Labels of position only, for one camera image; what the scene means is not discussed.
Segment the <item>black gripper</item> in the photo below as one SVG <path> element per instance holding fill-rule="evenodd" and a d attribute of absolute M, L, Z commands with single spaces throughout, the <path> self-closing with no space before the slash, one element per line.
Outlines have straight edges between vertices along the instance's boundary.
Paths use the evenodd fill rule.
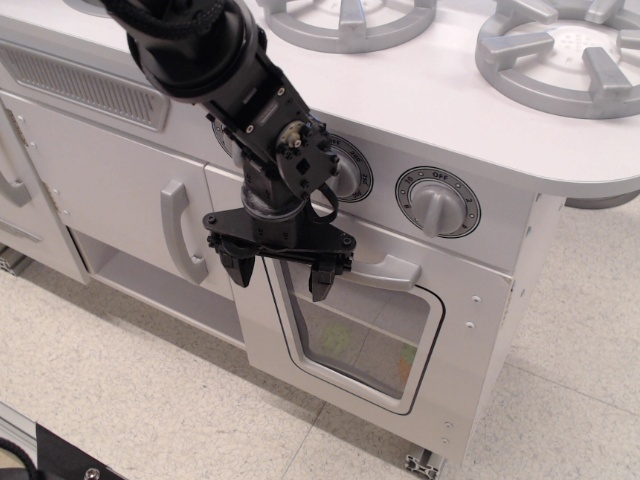
<path fill-rule="evenodd" d="M 307 208 L 284 221 L 254 218 L 243 208 L 225 210 L 205 215 L 203 226 L 235 284 L 249 285 L 257 256 L 307 264 L 313 302 L 325 300 L 335 277 L 351 268 L 356 247 L 353 236 L 314 219 Z"/>

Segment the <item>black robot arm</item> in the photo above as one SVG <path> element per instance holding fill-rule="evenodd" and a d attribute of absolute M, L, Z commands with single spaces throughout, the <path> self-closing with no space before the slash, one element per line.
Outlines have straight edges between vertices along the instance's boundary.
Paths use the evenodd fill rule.
<path fill-rule="evenodd" d="M 268 57 L 265 32 L 240 1 L 108 1 L 149 83 L 173 100 L 202 106 L 240 150 L 242 205 L 207 215 L 209 245 L 239 286 L 257 257 L 305 264 L 314 301 L 349 270 L 355 239 L 321 216 L 314 193 L 338 200 L 339 171 L 326 126 Z"/>

